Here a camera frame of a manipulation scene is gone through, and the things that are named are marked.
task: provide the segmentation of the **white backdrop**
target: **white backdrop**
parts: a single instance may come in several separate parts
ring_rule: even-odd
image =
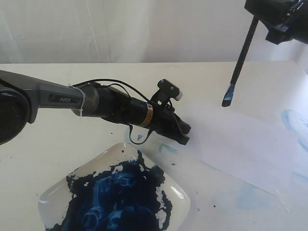
[[[245,0],[0,0],[0,63],[236,61]],[[296,60],[259,24],[247,60]]]

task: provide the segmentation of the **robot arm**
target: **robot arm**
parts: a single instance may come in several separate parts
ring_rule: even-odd
[[[100,117],[113,123],[147,128],[185,145],[191,127],[175,113],[170,98],[179,100],[181,91],[167,80],[158,83],[159,90],[151,100],[130,85],[147,102],[130,97],[111,85],[90,80],[67,87],[16,73],[0,71],[0,144],[14,138],[26,125],[33,123],[39,108],[69,108],[76,115]]]

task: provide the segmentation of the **white table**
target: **white table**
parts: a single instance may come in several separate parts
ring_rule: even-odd
[[[148,97],[157,90],[157,82],[167,78],[184,94],[181,101],[174,103],[180,116],[185,105],[194,100],[220,105],[234,66],[235,63],[1,64],[0,69],[64,85],[91,78],[116,78]],[[284,109],[308,117],[307,99],[308,77],[295,63],[247,62],[231,108],[283,127]],[[16,138],[0,146],[1,230],[44,230],[37,209],[40,194],[108,147],[128,141],[124,125],[99,118],[82,118],[80,122],[70,110],[38,112],[34,124],[27,124]],[[293,174],[290,192],[283,198],[291,207],[287,212],[276,196],[202,164],[190,158],[190,153],[168,151],[162,143],[162,138],[154,134],[140,149],[178,182],[187,171],[196,176],[191,180],[195,189],[187,192],[195,212],[181,230],[307,230],[308,176]]]

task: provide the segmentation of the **white plate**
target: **white plate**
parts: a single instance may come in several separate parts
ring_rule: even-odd
[[[184,190],[128,143],[118,143],[46,190],[50,231],[176,231],[190,208]]]

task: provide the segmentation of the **white paper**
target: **white paper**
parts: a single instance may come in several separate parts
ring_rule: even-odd
[[[192,127],[190,150],[202,162],[271,194],[288,190],[295,134],[209,103],[194,103],[185,111],[193,112],[183,117]]]

